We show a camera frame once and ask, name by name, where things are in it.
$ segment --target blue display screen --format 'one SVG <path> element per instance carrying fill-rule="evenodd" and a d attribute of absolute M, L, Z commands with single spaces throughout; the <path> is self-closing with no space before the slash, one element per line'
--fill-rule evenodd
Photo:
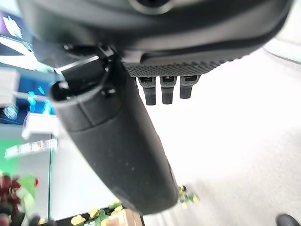
<path fill-rule="evenodd" d="M 23 125 L 28 112 L 40 114 L 54 114 L 49 100 L 37 101 L 35 95 L 47 96 L 49 83 L 21 77 L 18 92 L 27 93 L 27 99 L 16 99 L 14 106 L 0 108 L 0 123 Z"/>
<path fill-rule="evenodd" d="M 32 41 L 32 35 L 23 19 L 3 11 L 0 11 L 0 34 L 18 41 Z"/>

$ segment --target textured plastic panel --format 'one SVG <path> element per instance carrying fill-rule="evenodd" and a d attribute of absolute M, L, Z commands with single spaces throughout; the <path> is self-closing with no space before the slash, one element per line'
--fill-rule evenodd
<path fill-rule="evenodd" d="M 125 206 L 142 215 L 163 211 L 178 197 L 163 146 L 120 61 L 111 73 L 106 82 L 70 98 L 56 83 L 53 107 L 87 162 Z"/>
<path fill-rule="evenodd" d="M 208 73 L 225 61 L 191 62 L 169 65 L 125 64 L 132 77 L 191 76 Z"/>

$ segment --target yellow flower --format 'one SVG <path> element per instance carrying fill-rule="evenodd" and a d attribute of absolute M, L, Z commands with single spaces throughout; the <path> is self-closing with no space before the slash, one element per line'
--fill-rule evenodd
<path fill-rule="evenodd" d="M 120 205 L 120 206 L 116 207 L 114 211 L 120 212 L 122 210 L 123 210 L 123 206 Z"/>
<path fill-rule="evenodd" d="M 193 196 L 193 202 L 194 202 L 194 203 L 198 203 L 198 198 L 197 198 L 197 196 L 195 196 L 195 195 Z"/>
<path fill-rule="evenodd" d="M 97 207 L 94 207 L 94 208 L 89 212 L 90 217 L 91 217 L 91 218 L 94 218 L 95 215 L 98 213 L 98 211 L 99 211 L 99 209 L 98 209 Z"/>
<path fill-rule="evenodd" d="M 84 223 L 86 219 L 84 219 L 81 215 L 77 215 L 76 217 L 73 217 L 71 219 L 71 224 L 72 225 L 79 225 L 81 223 Z"/>
<path fill-rule="evenodd" d="M 110 220 L 108 218 L 102 220 L 101 226 L 107 226 L 107 224 L 109 223 L 109 221 Z"/>
<path fill-rule="evenodd" d="M 42 225 L 42 224 L 45 224 L 45 223 L 46 223 L 45 219 L 40 219 L 38 225 Z"/>
<path fill-rule="evenodd" d="M 116 213 L 119 213 L 119 212 L 122 211 L 122 210 L 123 210 L 123 206 L 120 205 L 120 206 L 118 206 L 118 207 L 116 207 L 116 208 L 114 209 L 114 211 L 111 213 L 111 215 L 114 215 L 114 214 L 116 214 Z"/>
<path fill-rule="evenodd" d="M 120 203 L 120 200 L 119 200 L 119 199 L 115 199 L 115 200 L 113 201 L 112 205 L 117 204 L 117 203 Z"/>
<path fill-rule="evenodd" d="M 184 209 L 187 209 L 187 204 L 186 203 L 182 203 L 182 207 L 184 208 Z"/>

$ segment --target screen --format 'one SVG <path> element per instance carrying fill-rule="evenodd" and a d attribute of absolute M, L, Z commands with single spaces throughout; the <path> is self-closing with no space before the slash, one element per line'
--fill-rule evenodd
<path fill-rule="evenodd" d="M 23 19 L 3 11 L 0 11 L 0 34 L 18 41 L 32 41 L 31 33 Z"/>

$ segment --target mounting screw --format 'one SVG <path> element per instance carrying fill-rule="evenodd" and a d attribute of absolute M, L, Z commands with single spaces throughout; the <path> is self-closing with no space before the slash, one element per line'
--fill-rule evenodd
<path fill-rule="evenodd" d="M 114 88 L 103 88 L 101 90 L 101 94 L 104 96 L 104 97 L 111 97 L 113 96 L 114 94 L 116 93 L 116 90 Z"/>

